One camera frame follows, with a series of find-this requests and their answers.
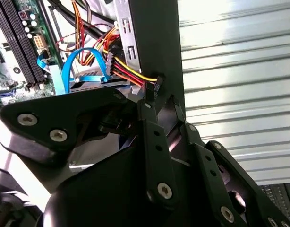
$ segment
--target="yellow wire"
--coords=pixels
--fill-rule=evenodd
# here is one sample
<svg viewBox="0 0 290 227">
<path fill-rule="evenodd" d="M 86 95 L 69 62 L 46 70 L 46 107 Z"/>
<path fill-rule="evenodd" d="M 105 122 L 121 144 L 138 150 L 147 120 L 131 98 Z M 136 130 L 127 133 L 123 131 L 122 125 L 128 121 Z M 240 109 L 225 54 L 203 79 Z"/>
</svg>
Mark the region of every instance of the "yellow wire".
<svg viewBox="0 0 290 227">
<path fill-rule="evenodd" d="M 138 77 L 140 77 L 140 78 L 142 78 L 142 79 L 144 79 L 144 80 L 147 80 L 147 81 L 153 81 L 153 82 L 158 80 L 158 79 L 148 78 L 148 77 L 143 76 L 143 75 L 141 75 L 140 73 L 134 71 L 133 69 L 131 69 L 130 67 L 128 67 L 126 64 L 124 64 L 124 62 L 122 62 L 118 57 L 115 57 L 115 60 L 116 60 L 118 63 L 120 63 L 124 68 L 126 68 L 128 71 L 130 71 L 130 72 L 136 74 Z"/>
</svg>

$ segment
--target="green circuit board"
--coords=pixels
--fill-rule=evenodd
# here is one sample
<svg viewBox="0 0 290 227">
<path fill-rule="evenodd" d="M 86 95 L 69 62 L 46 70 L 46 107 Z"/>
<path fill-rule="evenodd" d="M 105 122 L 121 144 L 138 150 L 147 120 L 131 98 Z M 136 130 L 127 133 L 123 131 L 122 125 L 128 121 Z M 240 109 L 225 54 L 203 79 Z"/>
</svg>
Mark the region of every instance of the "green circuit board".
<svg viewBox="0 0 290 227">
<path fill-rule="evenodd" d="M 52 43 L 52 40 L 49 37 L 46 24 L 43 18 L 40 16 L 40 11 L 39 11 L 36 1 L 35 0 L 13 0 L 13 3 L 15 7 L 17 8 L 18 12 L 28 11 L 29 13 L 33 13 L 37 16 L 36 21 L 38 23 L 38 26 L 33 27 L 34 29 L 33 33 L 44 36 L 44 39 L 47 44 L 46 48 L 48 49 L 48 53 L 50 55 L 49 63 L 60 64 L 57 58 L 58 53 L 56 52 L 54 48 L 54 44 Z M 35 50 L 37 50 L 38 48 L 32 39 L 31 39 L 31 42 L 32 42 L 32 45 L 35 47 Z"/>
<path fill-rule="evenodd" d="M 30 38 L 32 48 L 36 55 L 39 55 L 46 50 L 48 58 L 45 62 L 48 65 L 58 65 L 59 53 L 54 48 L 54 43 L 50 39 L 48 29 L 41 16 L 37 2 L 35 0 L 12 0 L 16 11 L 26 12 L 27 15 L 34 14 L 36 16 L 34 21 L 37 22 L 36 26 L 31 26 L 31 19 L 26 20 L 26 24 L 32 29 L 31 34 L 40 36 L 45 42 L 44 48 L 39 48 L 33 38 Z M 9 47 L 7 38 L 4 35 L 3 27 L 0 25 L 0 93 L 10 91 L 10 95 L 0 98 L 0 109 L 10 103 L 21 102 L 30 99 L 43 98 L 54 95 L 54 84 L 50 75 L 46 75 L 46 80 L 42 83 L 35 84 L 32 87 L 26 86 L 26 79 L 23 72 L 20 70 L 19 63 L 17 62 L 13 50 Z"/>
</svg>

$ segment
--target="metal frame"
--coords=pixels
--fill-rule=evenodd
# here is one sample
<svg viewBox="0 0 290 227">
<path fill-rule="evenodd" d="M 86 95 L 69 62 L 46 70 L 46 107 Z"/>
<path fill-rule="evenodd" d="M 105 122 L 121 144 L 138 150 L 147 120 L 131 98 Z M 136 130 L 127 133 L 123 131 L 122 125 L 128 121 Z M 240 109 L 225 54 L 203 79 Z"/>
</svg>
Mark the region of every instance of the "metal frame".
<svg viewBox="0 0 290 227">
<path fill-rule="evenodd" d="M 185 113 L 177 0 L 130 0 L 129 4 L 142 73 L 166 78 L 156 110 L 174 95 Z"/>
</svg>

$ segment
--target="cable connector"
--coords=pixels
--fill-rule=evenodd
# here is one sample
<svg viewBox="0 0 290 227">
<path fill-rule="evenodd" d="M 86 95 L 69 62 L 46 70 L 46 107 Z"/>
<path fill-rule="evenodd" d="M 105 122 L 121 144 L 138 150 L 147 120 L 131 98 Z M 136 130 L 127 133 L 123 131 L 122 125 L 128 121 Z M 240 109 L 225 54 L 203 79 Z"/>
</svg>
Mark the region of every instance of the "cable connector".
<svg viewBox="0 0 290 227">
<path fill-rule="evenodd" d="M 111 52 L 108 52 L 107 58 L 106 58 L 106 73 L 108 75 L 111 75 L 113 61 L 114 61 L 113 54 Z"/>
<path fill-rule="evenodd" d="M 158 80 L 154 84 L 154 96 L 157 98 L 159 90 L 161 88 L 162 83 L 164 82 L 165 78 L 162 75 L 159 75 Z"/>
</svg>

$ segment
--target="capacitor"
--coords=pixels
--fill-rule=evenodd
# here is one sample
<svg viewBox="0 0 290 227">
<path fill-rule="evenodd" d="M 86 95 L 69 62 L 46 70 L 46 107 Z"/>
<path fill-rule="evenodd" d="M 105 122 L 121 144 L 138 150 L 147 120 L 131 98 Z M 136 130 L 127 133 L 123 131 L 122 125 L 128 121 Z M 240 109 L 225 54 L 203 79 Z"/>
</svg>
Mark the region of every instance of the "capacitor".
<svg viewBox="0 0 290 227">
<path fill-rule="evenodd" d="M 31 39 L 33 37 L 33 35 L 31 33 L 26 34 L 27 38 Z"/>
<path fill-rule="evenodd" d="M 33 20 L 33 21 L 31 22 L 31 25 L 32 25 L 33 27 L 37 27 L 37 26 L 38 26 L 38 23 L 37 23 L 37 21 Z"/>
<path fill-rule="evenodd" d="M 23 26 L 27 26 L 27 25 L 28 25 L 27 21 L 26 21 L 26 20 L 23 20 L 23 21 L 22 21 L 22 25 L 23 25 Z"/>
<path fill-rule="evenodd" d="M 30 14 L 30 19 L 31 20 L 36 20 L 36 18 L 37 18 L 36 14 L 34 14 L 34 13 Z"/>
<path fill-rule="evenodd" d="M 28 26 L 28 27 L 25 27 L 24 30 L 25 30 L 26 33 L 30 33 L 30 32 L 33 31 L 33 28 Z"/>
</svg>

